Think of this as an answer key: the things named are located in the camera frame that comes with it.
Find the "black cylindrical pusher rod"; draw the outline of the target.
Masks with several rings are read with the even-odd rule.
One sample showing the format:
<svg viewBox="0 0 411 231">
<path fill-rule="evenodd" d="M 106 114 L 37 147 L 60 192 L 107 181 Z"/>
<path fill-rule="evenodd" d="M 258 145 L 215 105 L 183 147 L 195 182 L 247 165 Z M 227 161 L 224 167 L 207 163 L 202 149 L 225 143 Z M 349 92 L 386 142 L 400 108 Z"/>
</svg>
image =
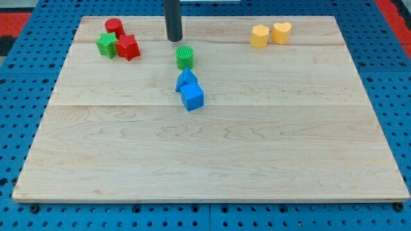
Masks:
<svg viewBox="0 0 411 231">
<path fill-rule="evenodd" d="M 168 40 L 178 42 L 183 38 L 180 1 L 163 0 L 163 7 Z"/>
</svg>

